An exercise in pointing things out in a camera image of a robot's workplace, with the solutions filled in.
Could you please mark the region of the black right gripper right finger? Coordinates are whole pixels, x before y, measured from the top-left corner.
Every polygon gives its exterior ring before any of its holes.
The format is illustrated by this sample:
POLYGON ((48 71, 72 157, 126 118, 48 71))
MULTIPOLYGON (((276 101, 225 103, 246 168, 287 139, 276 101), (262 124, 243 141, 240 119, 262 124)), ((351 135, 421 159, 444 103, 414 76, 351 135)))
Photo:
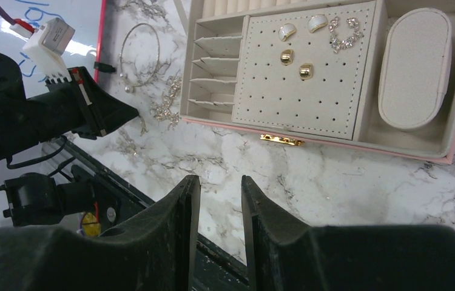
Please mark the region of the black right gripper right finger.
POLYGON ((250 176, 241 204, 251 290, 455 290, 451 227, 313 227, 250 176))

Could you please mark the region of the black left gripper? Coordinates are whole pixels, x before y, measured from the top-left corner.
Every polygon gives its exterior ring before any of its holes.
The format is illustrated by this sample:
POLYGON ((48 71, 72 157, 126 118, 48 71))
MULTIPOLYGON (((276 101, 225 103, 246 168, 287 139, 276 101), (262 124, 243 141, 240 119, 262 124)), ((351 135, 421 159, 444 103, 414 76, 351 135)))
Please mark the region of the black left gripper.
POLYGON ((71 131, 97 139, 137 118, 136 108, 105 92, 85 67, 69 69, 70 84, 27 98, 17 63, 0 53, 0 161, 71 131))

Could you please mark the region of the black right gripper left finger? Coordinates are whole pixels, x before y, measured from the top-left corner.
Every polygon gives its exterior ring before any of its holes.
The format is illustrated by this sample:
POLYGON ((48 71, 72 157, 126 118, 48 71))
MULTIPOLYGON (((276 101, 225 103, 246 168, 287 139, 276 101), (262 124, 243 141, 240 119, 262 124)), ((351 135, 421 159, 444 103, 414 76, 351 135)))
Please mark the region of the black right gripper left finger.
POLYGON ((201 186, 165 197, 96 238, 61 227, 0 229, 0 290, 190 290, 201 186))

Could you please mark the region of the small gold earring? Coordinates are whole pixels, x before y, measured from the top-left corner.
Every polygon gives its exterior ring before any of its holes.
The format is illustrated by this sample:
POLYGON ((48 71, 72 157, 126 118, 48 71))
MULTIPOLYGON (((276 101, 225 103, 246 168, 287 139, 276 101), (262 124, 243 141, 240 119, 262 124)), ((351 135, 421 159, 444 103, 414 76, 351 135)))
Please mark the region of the small gold earring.
POLYGON ((286 49, 280 53, 280 63, 282 65, 291 65, 294 61, 294 51, 292 49, 286 49))
POLYGON ((304 63, 299 67, 299 76, 302 81, 311 79, 314 75, 314 66, 311 63, 304 63))

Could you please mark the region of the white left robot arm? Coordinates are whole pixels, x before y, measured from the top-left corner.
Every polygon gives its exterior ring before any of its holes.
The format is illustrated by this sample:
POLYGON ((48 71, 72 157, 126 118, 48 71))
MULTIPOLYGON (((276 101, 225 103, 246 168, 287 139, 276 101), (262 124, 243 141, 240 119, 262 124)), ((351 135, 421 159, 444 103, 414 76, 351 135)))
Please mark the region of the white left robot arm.
MULTIPOLYGON (((18 169, 43 158, 14 163, 15 154, 66 134, 97 139, 135 119, 138 110, 106 93, 85 67, 73 67, 67 77, 46 80, 47 93, 26 97, 19 65, 0 53, 0 162, 18 169)), ((0 185, 8 207, 5 218, 16 227, 52 225, 66 215, 99 212, 92 182, 57 184, 50 175, 26 173, 0 185)))

